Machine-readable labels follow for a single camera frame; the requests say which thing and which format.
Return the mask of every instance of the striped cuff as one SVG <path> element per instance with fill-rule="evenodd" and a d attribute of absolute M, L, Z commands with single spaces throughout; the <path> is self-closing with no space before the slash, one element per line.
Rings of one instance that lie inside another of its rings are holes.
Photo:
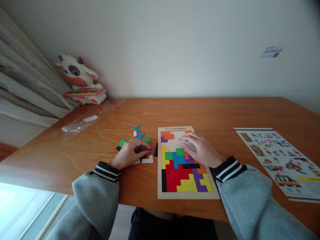
<path fill-rule="evenodd" d="M 93 170 L 93 173 L 111 182 L 116 182 L 118 181 L 121 171 L 109 166 L 105 162 L 99 162 L 96 168 Z"/>
<path fill-rule="evenodd" d="M 247 166 L 241 165 L 234 157 L 229 157 L 220 166 L 213 168 L 219 182 L 225 182 L 228 179 L 234 178 L 245 170 L 247 170 Z"/>

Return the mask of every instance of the blue puzzle piece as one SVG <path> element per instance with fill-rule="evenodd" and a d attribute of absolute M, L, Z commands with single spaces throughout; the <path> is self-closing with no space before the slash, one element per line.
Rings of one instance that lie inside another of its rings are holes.
<path fill-rule="evenodd" d="M 172 153 L 173 155 L 173 165 L 174 169 L 179 169 L 179 164 L 186 164 L 186 158 L 185 156 L 177 156 L 176 152 Z"/>
<path fill-rule="evenodd" d="M 143 136 L 145 135 L 145 133 L 141 133 L 140 136 L 135 136 L 136 139 L 141 139 Z"/>
<path fill-rule="evenodd" d="M 139 127 L 140 127 L 140 126 L 136 126 L 136 127 L 134 128 L 134 130 L 137 131 L 137 133 L 141 132 L 141 130 L 139 129 Z"/>

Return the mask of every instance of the black pants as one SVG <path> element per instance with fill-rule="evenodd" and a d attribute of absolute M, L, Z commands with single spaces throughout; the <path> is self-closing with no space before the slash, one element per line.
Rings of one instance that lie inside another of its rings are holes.
<path fill-rule="evenodd" d="M 131 217 L 131 229 L 128 240 L 217 240 L 213 220 L 196 217 L 179 217 L 164 220 L 153 216 L 142 208 L 136 208 Z"/>

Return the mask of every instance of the plastic bag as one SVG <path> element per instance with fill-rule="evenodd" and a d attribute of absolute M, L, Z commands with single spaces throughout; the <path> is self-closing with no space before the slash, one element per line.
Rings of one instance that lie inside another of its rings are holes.
<path fill-rule="evenodd" d="M 107 99 L 101 104 L 91 108 L 86 113 L 82 114 L 75 121 L 62 128 L 62 141 L 65 141 L 78 133 L 86 130 L 99 120 L 107 116 L 113 109 L 122 104 L 126 99 Z"/>

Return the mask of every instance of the cow toy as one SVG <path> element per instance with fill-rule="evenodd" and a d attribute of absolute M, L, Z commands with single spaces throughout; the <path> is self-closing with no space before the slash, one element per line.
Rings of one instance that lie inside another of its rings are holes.
<path fill-rule="evenodd" d="M 63 94 L 66 98 L 72 98 L 76 103 L 84 105 L 87 103 L 100 104 L 107 98 L 107 89 L 100 83 L 93 84 L 98 79 L 96 72 L 83 64 L 82 57 L 78 60 L 72 56 L 63 54 L 59 56 L 60 63 L 56 63 L 59 70 L 64 70 L 65 76 L 71 82 L 73 90 Z"/>

